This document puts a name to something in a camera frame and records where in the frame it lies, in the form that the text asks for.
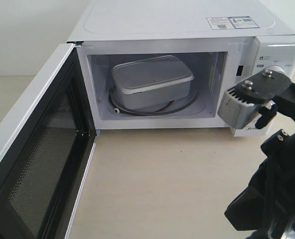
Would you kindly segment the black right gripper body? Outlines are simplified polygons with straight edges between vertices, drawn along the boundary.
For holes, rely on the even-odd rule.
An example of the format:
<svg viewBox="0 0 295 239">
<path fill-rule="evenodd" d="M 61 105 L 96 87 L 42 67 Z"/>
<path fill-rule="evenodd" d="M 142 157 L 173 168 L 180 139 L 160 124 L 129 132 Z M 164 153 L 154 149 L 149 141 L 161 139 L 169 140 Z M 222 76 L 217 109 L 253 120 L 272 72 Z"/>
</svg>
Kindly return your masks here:
<svg viewBox="0 0 295 239">
<path fill-rule="evenodd" d="M 251 239 L 295 239 L 295 133 L 281 129 L 261 150 L 266 159 L 224 215 Z"/>
</svg>

